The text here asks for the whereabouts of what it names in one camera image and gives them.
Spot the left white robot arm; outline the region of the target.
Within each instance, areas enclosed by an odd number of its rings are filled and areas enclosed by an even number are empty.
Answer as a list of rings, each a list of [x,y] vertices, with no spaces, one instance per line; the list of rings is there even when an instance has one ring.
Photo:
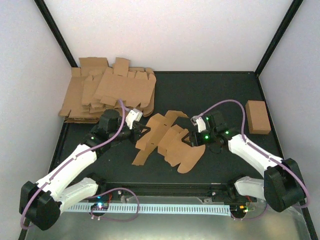
[[[135,144],[151,129],[140,124],[143,113],[124,109],[123,116],[114,109],[107,109],[98,123],[85,135],[84,140],[60,165],[37,182],[27,181],[20,191],[20,226],[26,229],[28,219],[41,230],[51,228],[61,214],[81,200],[94,197],[103,199],[108,192],[105,180],[94,173],[71,185],[85,168],[100,158],[113,142],[130,140]]]

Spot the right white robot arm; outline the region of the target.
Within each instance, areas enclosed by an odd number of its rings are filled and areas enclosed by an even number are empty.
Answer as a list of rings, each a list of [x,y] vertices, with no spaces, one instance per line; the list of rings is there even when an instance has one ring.
[[[186,135],[188,145],[193,148],[212,144],[226,147],[262,176],[261,179],[249,176],[236,179],[227,189],[230,200],[238,202],[244,196],[250,196],[264,200],[273,210],[282,212],[307,197],[306,186],[295,160],[282,159],[264,150],[236,128],[228,127],[218,111],[193,116],[190,120],[197,129]]]

